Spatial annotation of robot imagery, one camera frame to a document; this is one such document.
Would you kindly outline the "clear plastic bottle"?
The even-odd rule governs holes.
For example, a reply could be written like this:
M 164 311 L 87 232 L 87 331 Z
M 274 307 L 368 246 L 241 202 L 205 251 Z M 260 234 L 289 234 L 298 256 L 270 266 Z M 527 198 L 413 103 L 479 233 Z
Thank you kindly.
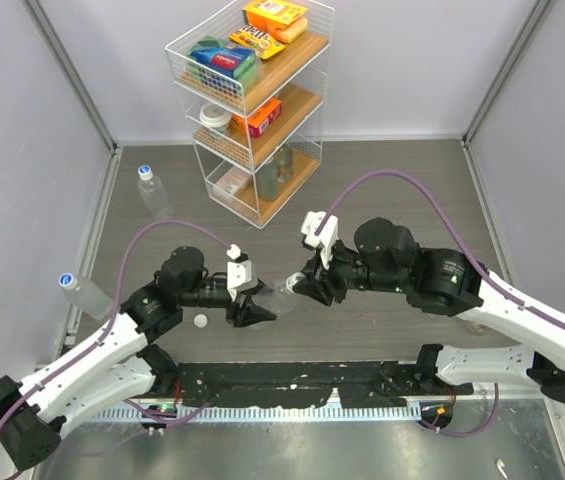
M 154 171 L 153 174 L 154 176 L 150 181 L 142 181 L 138 177 L 139 194 L 154 221 L 173 219 L 174 209 L 165 187 Z
M 296 307 L 296 294 L 286 281 L 276 281 L 265 286 L 255 296 L 255 304 L 280 317 Z

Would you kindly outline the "blue and white bottle cap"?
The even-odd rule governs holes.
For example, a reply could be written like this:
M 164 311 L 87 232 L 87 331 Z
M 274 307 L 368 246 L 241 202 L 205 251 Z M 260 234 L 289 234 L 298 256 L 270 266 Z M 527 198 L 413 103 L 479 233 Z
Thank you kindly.
M 137 172 L 139 179 L 142 181 L 150 181 L 154 176 L 153 170 L 149 165 L 141 165 Z

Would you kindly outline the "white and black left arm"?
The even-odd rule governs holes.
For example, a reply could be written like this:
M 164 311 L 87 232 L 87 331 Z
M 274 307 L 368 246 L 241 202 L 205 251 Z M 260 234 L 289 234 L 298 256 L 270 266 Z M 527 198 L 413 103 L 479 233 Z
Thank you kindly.
M 46 460 L 77 426 L 128 398 L 168 396 L 180 371 L 156 341 L 187 308 L 222 309 L 243 328 L 276 320 L 254 298 L 266 285 L 237 246 L 223 272 L 209 274 L 203 253 L 184 246 L 112 319 L 54 362 L 16 381 L 0 378 L 0 445 L 16 471 Z

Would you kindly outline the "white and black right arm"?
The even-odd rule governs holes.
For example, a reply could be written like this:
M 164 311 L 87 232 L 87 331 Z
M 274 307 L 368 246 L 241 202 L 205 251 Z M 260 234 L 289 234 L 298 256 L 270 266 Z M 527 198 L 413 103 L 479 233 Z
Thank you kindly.
M 501 348 L 422 346 L 413 370 L 422 393 L 499 383 L 537 387 L 565 404 L 565 313 L 460 251 L 421 247 L 408 228 L 384 218 L 359 226 L 352 249 L 339 239 L 337 219 L 321 212 L 306 215 L 301 234 L 313 255 L 286 281 L 296 294 L 326 306 L 342 302 L 351 290 L 402 294 L 425 314 L 477 323 L 515 340 Z

